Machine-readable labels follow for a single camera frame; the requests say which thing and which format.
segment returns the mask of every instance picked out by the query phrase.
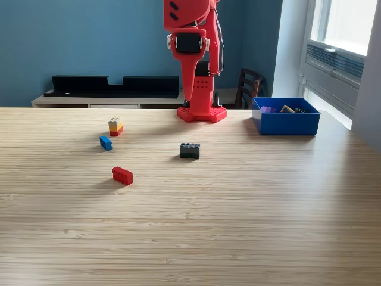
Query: window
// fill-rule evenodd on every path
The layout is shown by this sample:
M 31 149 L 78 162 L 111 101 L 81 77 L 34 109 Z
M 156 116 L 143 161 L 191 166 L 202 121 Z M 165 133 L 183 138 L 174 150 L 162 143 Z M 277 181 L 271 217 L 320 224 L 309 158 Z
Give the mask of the window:
M 376 6 L 377 0 L 309 0 L 300 97 L 313 91 L 307 98 L 353 117 Z
M 311 39 L 366 55 L 377 0 L 316 0 Z

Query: black lego brick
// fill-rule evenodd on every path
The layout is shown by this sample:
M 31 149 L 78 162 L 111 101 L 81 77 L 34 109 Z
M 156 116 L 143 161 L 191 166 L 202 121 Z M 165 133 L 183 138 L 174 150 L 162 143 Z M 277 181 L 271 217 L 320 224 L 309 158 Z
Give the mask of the black lego brick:
M 200 159 L 200 144 L 182 143 L 180 158 Z

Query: white shelf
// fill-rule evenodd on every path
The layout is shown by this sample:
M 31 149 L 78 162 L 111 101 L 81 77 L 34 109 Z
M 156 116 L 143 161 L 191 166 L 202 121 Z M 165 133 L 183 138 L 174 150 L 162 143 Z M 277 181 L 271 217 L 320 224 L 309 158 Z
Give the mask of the white shelf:
M 217 89 L 220 94 L 220 102 L 222 104 L 234 104 L 236 98 L 237 89 Z M 120 108 L 140 108 L 142 104 L 149 105 L 181 105 L 184 102 L 184 93 L 180 91 L 178 98 L 89 98 L 89 97 L 45 97 L 41 95 L 32 101 L 33 107 L 60 107 L 58 105 L 87 105 L 88 108 L 92 108 L 92 105 L 100 106 L 112 106 L 104 108 L 118 108 L 115 105 L 124 105 Z

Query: cable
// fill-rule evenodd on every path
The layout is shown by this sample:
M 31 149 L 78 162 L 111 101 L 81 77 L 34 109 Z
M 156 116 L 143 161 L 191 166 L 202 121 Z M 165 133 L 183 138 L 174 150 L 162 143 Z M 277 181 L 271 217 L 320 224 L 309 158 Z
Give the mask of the cable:
M 222 68 L 220 71 L 218 71 L 218 73 L 211 73 L 210 75 L 211 76 L 219 76 L 222 71 L 224 70 L 224 40 L 223 40 L 223 37 L 222 37 L 222 28 L 221 28 L 221 24 L 220 24 L 220 19 L 218 17 L 218 12 L 216 9 L 214 9 L 214 11 L 216 12 L 216 20 L 217 20 L 217 25 L 218 25 L 218 29 L 220 30 L 220 37 L 221 37 L 221 44 L 222 44 L 222 52 L 221 52 L 221 65 L 222 65 Z

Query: blue lego brick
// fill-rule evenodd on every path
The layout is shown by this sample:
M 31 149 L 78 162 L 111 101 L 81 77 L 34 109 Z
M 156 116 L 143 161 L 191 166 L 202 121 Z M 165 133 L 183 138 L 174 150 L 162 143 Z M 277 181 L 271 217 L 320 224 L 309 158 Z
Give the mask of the blue lego brick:
M 99 140 L 101 142 L 101 146 L 106 151 L 111 151 L 113 149 L 113 143 L 106 136 L 99 137 Z

